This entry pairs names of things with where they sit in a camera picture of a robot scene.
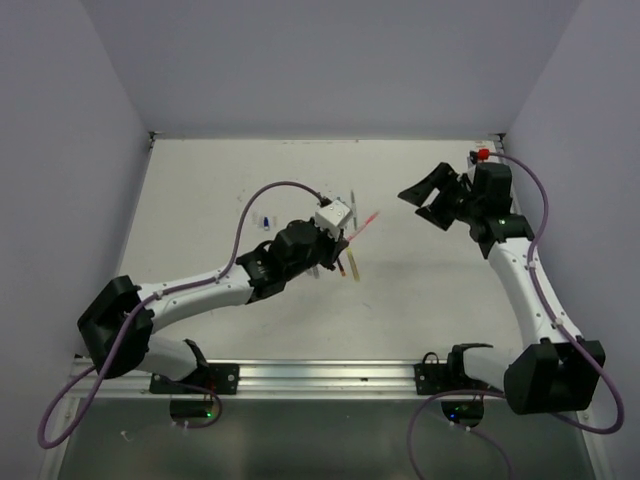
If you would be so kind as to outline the yellow highlighter pen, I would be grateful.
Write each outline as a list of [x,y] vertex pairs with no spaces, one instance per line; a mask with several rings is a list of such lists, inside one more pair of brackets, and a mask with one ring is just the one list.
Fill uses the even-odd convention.
[[360,281],[360,274],[359,274],[359,270],[357,267],[357,263],[355,261],[355,257],[353,254],[353,251],[351,248],[347,248],[346,249],[346,255],[347,255],[347,259],[350,265],[350,269],[351,269],[351,273],[353,276],[354,281],[359,282]]

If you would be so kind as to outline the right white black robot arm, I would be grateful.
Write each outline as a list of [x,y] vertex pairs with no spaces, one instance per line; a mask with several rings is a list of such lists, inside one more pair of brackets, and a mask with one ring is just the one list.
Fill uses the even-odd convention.
[[456,221],[498,275],[518,322],[523,350],[508,354],[486,343],[463,343],[447,356],[445,379],[468,392],[484,383],[500,392],[519,415],[586,409],[605,352],[586,339],[565,313],[542,267],[528,220],[512,208],[508,166],[480,162],[464,174],[439,164],[399,199],[443,231]]

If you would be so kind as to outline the red pink slim pen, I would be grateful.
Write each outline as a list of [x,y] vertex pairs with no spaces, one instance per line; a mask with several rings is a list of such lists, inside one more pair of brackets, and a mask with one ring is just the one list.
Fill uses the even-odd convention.
[[359,227],[356,228],[356,230],[351,233],[348,237],[347,237],[347,241],[348,242],[352,242],[359,234],[361,234],[373,221],[376,220],[376,218],[380,215],[380,210],[375,211],[373,214],[371,214],[364,222],[362,225],[360,225]]

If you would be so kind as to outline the thin green fineliner pen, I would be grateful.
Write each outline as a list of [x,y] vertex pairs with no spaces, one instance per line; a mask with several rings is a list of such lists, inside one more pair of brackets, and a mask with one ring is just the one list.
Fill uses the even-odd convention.
[[352,211],[353,230],[355,231],[358,227],[358,215],[357,215],[356,196],[353,189],[350,190],[350,205],[351,205],[351,211]]

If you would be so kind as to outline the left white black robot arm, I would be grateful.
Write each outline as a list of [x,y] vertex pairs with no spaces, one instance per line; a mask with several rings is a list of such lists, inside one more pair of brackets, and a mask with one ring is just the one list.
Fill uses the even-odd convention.
[[341,221],[294,220],[224,269],[164,284],[136,285],[129,276],[116,277],[77,325],[103,378],[142,370],[169,378],[185,392],[197,392],[208,379],[201,350],[189,339],[159,338],[158,331],[207,311],[270,298],[315,266],[332,270],[348,244]]

